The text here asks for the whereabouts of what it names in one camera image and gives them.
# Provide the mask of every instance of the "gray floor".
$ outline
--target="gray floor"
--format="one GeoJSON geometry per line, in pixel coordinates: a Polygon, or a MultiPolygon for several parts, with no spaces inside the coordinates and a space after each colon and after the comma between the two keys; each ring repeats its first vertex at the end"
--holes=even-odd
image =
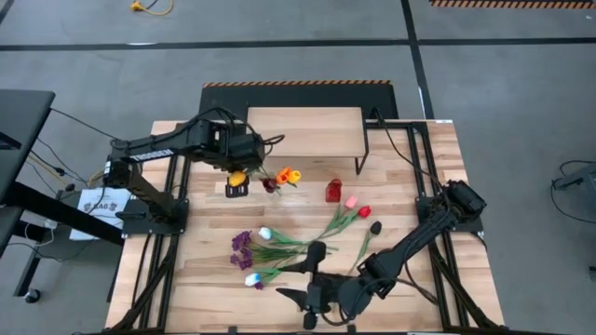
{"type": "MultiPolygon", "coordinates": [[[[595,11],[411,2],[420,38],[596,36],[595,11]]],[[[0,26],[0,45],[407,36],[400,2],[390,0],[176,0],[164,18],[127,6],[17,0],[0,26]]],[[[596,283],[587,267],[596,264],[596,225],[559,214],[549,185],[562,161],[596,158],[595,54],[595,45],[422,47],[436,117],[455,121],[470,181],[489,204],[489,257],[513,328],[593,333],[596,283]]],[[[392,80],[400,116],[423,117],[408,47],[0,52],[1,88],[53,90],[55,108],[125,138],[144,136],[156,119],[195,114],[204,82],[355,78],[392,80]]],[[[82,175],[108,153],[107,139],[55,114],[41,138],[82,175]]],[[[20,179],[47,192],[29,167],[20,179]]],[[[580,189],[556,196],[596,220],[580,189]]],[[[47,253],[65,257],[78,248],[61,241],[47,253]]],[[[34,284],[47,295],[27,305],[12,292],[29,250],[9,248],[0,260],[0,333],[99,330],[118,254],[97,243],[75,261],[42,261],[34,284]]]]}

